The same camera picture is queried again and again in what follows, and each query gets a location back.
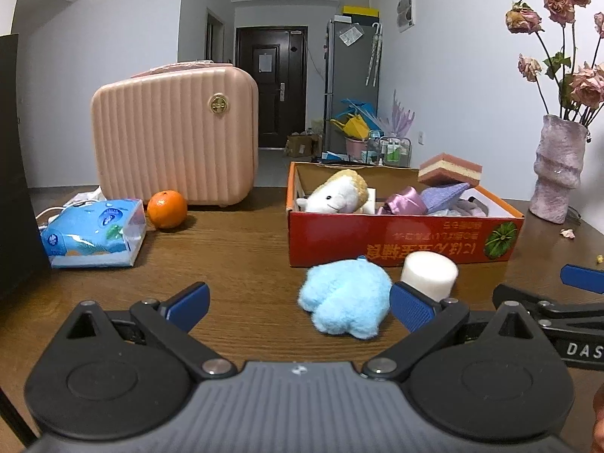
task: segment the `gray refrigerator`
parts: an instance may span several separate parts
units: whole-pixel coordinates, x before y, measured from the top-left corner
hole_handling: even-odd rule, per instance
[[[348,23],[333,20],[330,20],[327,25],[323,151],[333,153],[346,153],[346,143],[342,132],[329,122],[329,119],[348,107],[348,105],[342,104],[342,99],[368,102],[373,105],[375,110],[378,109],[379,80],[374,87],[373,73],[369,85],[365,86],[375,28],[357,25],[362,29],[363,35],[352,45],[347,46],[339,36],[349,26]]]

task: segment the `textured ceramic vase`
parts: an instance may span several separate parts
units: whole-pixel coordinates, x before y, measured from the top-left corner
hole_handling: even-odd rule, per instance
[[[533,215],[562,224],[570,192],[581,184],[587,129],[578,122],[544,116],[537,148],[535,173],[539,177],[529,210]]]

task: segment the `black cable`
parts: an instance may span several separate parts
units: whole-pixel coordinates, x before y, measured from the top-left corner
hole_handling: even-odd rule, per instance
[[[25,420],[19,414],[19,411],[8,400],[8,397],[0,388],[0,418],[8,425],[14,435],[23,443],[25,448],[29,448],[37,441],[37,436],[29,428]]]

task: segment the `white and yellow plush toy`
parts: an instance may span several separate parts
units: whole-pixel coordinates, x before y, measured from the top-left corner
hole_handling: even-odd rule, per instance
[[[340,170],[308,197],[298,199],[306,213],[354,213],[367,202],[367,183],[354,170]]]

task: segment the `white cylinder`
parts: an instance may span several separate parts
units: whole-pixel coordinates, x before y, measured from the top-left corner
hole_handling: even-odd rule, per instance
[[[455,263],[436,252],[413,252],[405,258],[401,281],[434,301],[451,296],[459,270]]]

